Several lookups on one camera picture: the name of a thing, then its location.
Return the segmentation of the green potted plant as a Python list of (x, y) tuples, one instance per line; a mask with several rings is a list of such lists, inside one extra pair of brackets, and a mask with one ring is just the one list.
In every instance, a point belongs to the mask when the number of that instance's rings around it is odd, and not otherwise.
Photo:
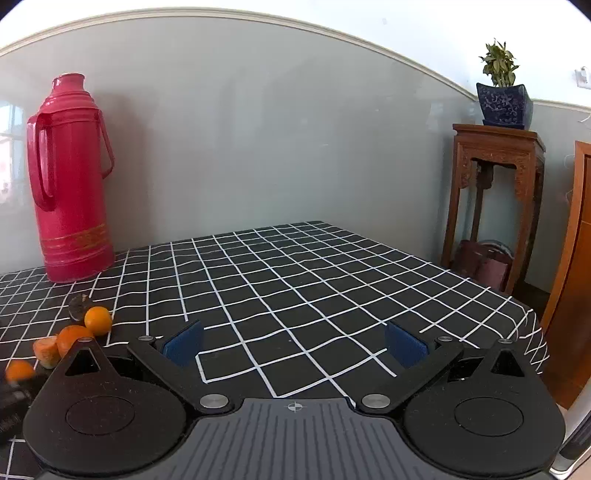
[(494, 40), (486, 45), (487, 53), (480, 59), (484, 63), (483, 74), (488, 76), (495, 87), (515, 85), (515, 71), (519, 66), (514, 55), (507, 49), (505, 42)]

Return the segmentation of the red thermos flask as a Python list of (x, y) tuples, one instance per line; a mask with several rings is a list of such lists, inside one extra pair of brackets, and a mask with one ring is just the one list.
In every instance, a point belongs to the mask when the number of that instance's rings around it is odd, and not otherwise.
[(67, 73), (26, 126), (29, 181), (47, 276), (54, 283), (93, 277), (114, 262), (102, 181), (115, 157), (102, 111)]

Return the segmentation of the white wall socket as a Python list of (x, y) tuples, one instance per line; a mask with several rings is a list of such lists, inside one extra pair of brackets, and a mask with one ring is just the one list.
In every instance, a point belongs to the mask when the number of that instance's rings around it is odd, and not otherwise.
[(591, 89), (591, 76), (585, 67), (575, 71), (575, 80), (579, 88)]

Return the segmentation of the large orange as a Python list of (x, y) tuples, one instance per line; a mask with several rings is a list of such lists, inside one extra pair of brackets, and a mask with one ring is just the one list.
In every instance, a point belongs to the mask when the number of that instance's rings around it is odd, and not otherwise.
[(8, 363), (5, 369), (7, 382), (21, 382), (35, 376), (35, 369), (26, 360), (15, 359)]

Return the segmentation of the dark mangosteen near thermos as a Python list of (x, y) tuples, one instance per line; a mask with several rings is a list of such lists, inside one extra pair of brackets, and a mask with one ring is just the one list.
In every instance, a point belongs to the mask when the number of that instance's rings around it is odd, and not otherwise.
[(86, 312), (94, 306), (93, 300), (85, 293), (74, 296), (68, 303), (68, 314), (72, 321), (83, 323)]

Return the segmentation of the wooden door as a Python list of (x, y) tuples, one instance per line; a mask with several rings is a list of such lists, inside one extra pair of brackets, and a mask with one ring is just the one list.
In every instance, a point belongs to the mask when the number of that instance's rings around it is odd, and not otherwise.
[(570, 214), (542, 328), (549, 360), (542, 379), (568, 409), (590, 380), (590, 145), (575, 143)]

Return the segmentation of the cut orange persimmon piece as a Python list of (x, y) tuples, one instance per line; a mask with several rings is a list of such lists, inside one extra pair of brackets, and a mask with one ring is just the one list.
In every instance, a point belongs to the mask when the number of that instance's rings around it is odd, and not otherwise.
[(54, 369), (61, 360), (56, 336), (36, 340), (33, 343), (33, 352), (39, 364), (47, 370)]

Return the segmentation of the black white grid tablecloth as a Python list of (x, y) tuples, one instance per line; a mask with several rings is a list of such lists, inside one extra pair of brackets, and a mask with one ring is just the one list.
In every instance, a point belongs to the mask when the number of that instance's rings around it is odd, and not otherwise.
[(384, 338), (391, 319), (482, 347), (522, 339), (540, 366), (546, 346), (534, 313), (516, 300), (426, 260), (319, 221), (187, 239), (121, 252), (94, 278), (52, 283), (42, 268), (1, 278), (1, 359), (31, 360), (33, 343), (69, 322), (79, 294), (113, 315), (106, 350), (141, 334), (204, 324), (190, 366), (209, 387), (266, 399), (238, 431), (211, 427), (181, 466), (185, 479), (413, 479), (402, 451), (360, 427), (325, 440), (342, 415), (301, 425), (270, 407), (315, 396), (355, 398), (401, 369)]

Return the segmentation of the carved wooden plant stand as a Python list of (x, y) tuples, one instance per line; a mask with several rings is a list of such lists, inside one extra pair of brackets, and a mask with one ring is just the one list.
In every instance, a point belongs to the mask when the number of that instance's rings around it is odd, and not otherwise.
[(457, 123), (452, 155), (452, 184), (441, 263), (448, 267), (456, 252), (456, 230), (464, 191), (473, 218), (468, 239), (503, 239), (513, 261), (503, 292), (510, 294), (525, 278), (535, 241), (544, 182), (546, 147), (529, 130)]

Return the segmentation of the blue ceramic plant pot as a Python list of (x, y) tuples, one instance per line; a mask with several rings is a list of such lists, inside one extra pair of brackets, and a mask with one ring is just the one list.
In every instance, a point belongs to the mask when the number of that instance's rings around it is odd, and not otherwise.
[(495, 87), (477, 84), (478, 99), (486, 126), (528, 130), (533, 117), (533, 102), (521, 85)]

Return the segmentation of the small orange tangerine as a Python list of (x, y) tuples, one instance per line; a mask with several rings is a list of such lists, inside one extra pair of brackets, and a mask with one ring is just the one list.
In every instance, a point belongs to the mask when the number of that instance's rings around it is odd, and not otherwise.
[(112, 328), (110, 311), (103, 306), (89, 308), (84, 315), (84, 325), (95, 337), (108, 334)]

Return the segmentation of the medium orange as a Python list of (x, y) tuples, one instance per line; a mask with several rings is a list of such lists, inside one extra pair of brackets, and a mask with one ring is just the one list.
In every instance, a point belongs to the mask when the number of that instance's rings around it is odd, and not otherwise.
[(84, 326), (69, 325), (64, 327), (56, 338), (56, 345), (60, 357), (64, 358), (77, 340), (93, 337), (93, 333)]

